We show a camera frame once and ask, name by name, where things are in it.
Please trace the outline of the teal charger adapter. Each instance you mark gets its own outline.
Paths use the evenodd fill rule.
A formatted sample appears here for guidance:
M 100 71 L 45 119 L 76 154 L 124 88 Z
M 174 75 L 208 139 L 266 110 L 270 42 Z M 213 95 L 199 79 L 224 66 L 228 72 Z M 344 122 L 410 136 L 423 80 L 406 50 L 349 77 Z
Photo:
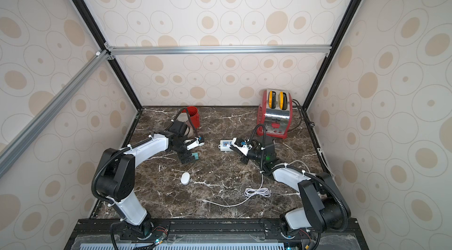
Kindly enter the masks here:
M 194 161 L 196 161 L 196 160 L 199 159 L 199 156 L 198 156 L 198 153 L 197 153 L 197 152 L 192 153 L 191 156 L 192 156 L 192 159 L 193 159 Z

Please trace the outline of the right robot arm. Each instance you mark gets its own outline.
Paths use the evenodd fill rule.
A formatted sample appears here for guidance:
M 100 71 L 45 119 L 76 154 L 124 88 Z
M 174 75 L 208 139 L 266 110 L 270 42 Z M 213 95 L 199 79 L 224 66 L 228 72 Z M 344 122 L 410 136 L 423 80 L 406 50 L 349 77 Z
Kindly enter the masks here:
M 289 237 L 299 229 L 317 233 L 345 231 L 351 211 L 333 177 L 326 172 L 312 174 L 279 159 L 274 139 L 267 137 L 266 129 L 262 130 L 262 136 L 255 136 L 262 127 L 257 125 L 248 139 L 233 138 L 230 149 L 239 154 L 242 163 L 255 161 L 262 176 L 285 184 L 299 194 L 302 207 L 280 216 L 283 235 Z

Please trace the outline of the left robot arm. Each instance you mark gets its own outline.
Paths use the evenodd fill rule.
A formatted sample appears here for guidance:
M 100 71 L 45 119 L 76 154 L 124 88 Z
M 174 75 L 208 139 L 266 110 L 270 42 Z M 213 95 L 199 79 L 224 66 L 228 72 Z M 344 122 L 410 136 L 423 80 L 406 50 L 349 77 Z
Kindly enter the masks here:
M 166 129 L 137 144 L 105 150 L 91 183 L 92 194 L 112 206 L 128 225 L 142 232 L 150 229 L 150 215 L 134 193 L 135 169 L 164 151 L 175 152 L 181 164 L 196 161 L 197 157 L 191 151 L 204 144 L 198 127 L 191 119 L 190 109 L 185 107 L 177 112 Z

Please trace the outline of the white earbud case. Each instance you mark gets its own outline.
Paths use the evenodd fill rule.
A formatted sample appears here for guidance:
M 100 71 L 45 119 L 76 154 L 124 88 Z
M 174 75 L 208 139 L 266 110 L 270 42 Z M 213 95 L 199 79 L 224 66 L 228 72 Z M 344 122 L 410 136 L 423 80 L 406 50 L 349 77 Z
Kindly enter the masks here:
M 188 185 L 190 182 L 190 178 L 191 178 L 191 176 L 190 176 L 189 172 L 184 172 L 180 178 L 181 184 Z

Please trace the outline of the white power strip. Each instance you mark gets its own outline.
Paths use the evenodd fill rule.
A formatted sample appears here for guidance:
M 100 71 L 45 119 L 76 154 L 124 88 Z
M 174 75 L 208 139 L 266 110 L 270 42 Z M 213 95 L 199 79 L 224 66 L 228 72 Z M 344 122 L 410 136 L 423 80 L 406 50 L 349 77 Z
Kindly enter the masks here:
M 218 148 L 222 152 L 230 152 L 230 151 L 232 151 L 232 149 L 231 149 L 232 143 L 233 143 L 233 141 L 231 139 L 229 139 L 229 140 L 221 140 L 220 144 L 218 145 Z

